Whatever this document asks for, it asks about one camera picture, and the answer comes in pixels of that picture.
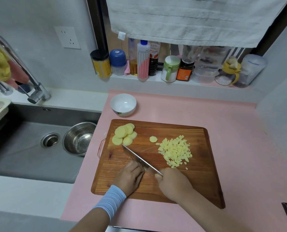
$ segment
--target green lid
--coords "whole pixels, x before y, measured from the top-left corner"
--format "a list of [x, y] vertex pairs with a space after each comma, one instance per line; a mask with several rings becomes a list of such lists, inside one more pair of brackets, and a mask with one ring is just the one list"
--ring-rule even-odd
[[165, 58], [164, 66], [176, 68], [179, 67], [181, 59], [177, 56], [170, 55]]

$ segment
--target plastic container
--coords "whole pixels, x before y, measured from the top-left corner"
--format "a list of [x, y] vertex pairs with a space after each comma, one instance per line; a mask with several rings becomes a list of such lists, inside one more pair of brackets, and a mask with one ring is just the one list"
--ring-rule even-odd
[[193, 72], [193, 69], [194, 69], [194, 62], [185, 63], [181, 59], [178, 74], [177, 74], [177, 80], [189, 81], [191, 74]]
[[121, 49], [114, 49], [110, 51], [109, 58], [112, 73], [118, 76], [124, 75], [127, 67], [125, 52]]
[[149, 77], [150, 46], [146, 40], [137, 44], [137, 76], [141, 82], [145, 82]]
[[218, 67], [195, 67], [194, 81], [201, 84], [210, 84], [214, 81], [214, 78], [219, 74], [219, 69], [222, 66]]
[[201, 46], [183, 45], [182, 61], [184, 63], [194, 63], [201, 50]]
[[108, 78], [111, 76], [111, 68], [108, 51], [97, 49], [90, 54], [95, 68], [96, 75], [100, 78]]
[[165, 58], [161, 79], [165, 82], [176, 81], [179, 66], [180, 66], [180, 58], [174, 55], [167, 56]]
[[130, 74], [137, 76], [137, 39], [128, 39], [128, 57], [130, 59]]
[[150, 42], [150, 62], [149, 62], [149, 76], [155, 76], [157, 71], [157, 65], [159, 62], [159, 53], [161, 48], [160, 42]]
[[230, 47], [204, 46], [195, 66], [220, 66]]
[[256, 54], [247, 54], [241, 63], [239, 79], [234, 86], [239, 88], [247, 87], [254, 78], [267, 66], [268, 61]]

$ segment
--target kitchen faucet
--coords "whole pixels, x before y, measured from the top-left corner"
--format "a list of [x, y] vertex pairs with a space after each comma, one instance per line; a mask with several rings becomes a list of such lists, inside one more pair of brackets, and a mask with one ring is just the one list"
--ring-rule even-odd
[[[25, 74], [29, 77], [31, 83], [33, 84], [33, 87], [35, 91], [28, 95], [28, 101], [30, 103], [36, 104], [40, 99], [47, 101], [51, 98], [51, 95], [48, 93], [48, 91], [45, 89], [45, 87], [37, 81], [37, 79], [32, 75], [30, 70], [25, 66], [25, 64], [22, 62], [22, 60], [18, 57], [18, 55], [15, 53], [13, 48], [10, 46], [10, 44], [0, 35], [0, 46], [7, 52], [9, 57], [21, 67], [21, 69], [25, 72]], [[10, 89], [7, 88], [3, 83], [0, 82], [0, 91], [4, 95], [9, 95], [11, 93]]]

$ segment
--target jar lid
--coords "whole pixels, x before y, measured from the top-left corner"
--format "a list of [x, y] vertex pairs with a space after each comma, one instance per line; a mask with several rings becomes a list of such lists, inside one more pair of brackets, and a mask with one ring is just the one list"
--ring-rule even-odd
[[166, 67], [179, 67], [181, 59], [174, 55], [169, 55], [165, 58], [164, 66]]
[[114, 49], [109, 54], [110, 64], [114, 67], [121, 67], [126, 65], [126, 55], [121, 49]]
[[96, 61], [102, 61], [109, 57], [108, 51], [103, 49], [93, 50], [90, 54], [91, 58]]

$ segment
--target white wall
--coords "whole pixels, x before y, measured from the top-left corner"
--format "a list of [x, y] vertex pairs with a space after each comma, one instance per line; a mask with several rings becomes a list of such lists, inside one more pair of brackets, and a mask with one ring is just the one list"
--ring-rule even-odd
[[253, 90], [267, 95], [287, 78], [287, 27], [265, 53], [267, 67], [252, 82]]
[[277, 146], [287, 155], [287, 27], [265, 57], [269, 65], [257, 86], [268, 95], [256, 109]]
[[[107, 92], [90, 52], [96, 42], [86, 0], [0, 0], [0, 35], [45, 86]], [[54, 26], [74, 27], [81, 50], [63, 48]]]

